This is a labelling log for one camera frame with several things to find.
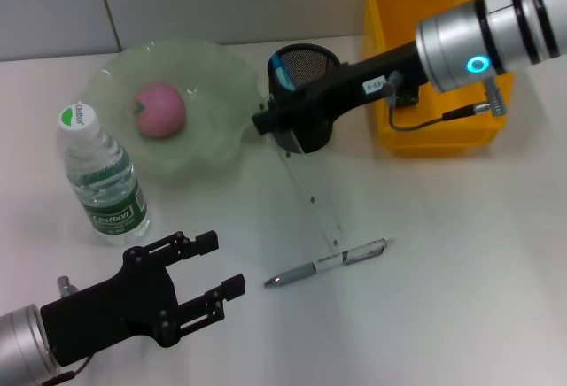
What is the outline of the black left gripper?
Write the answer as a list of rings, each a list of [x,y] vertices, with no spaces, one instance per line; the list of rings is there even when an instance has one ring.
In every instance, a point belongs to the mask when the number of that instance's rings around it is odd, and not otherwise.
[[[177,231],[123,253],[112,278],[63,297],[40,310],[50,350],[69,366],[134,336],[148,336],[161,347],[180,341],[225,318],[224,302],[245,294],[245,278],[235,275],[178,306],[167,267],[219,249],[211,230],[193,240]]]

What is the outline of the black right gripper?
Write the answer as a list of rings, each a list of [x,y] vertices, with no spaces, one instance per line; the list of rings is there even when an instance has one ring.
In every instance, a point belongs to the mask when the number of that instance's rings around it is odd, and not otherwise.
[[[428,82],[416,44],[406,43],[354,64],[343,64],[304,91],[274,92],[265,109],[252,116],[260,135],[284,132],[315,124],[319,119],[334,122],[359,106],[388,97],[392,73],[401,76],[399,88],[417,91]]]

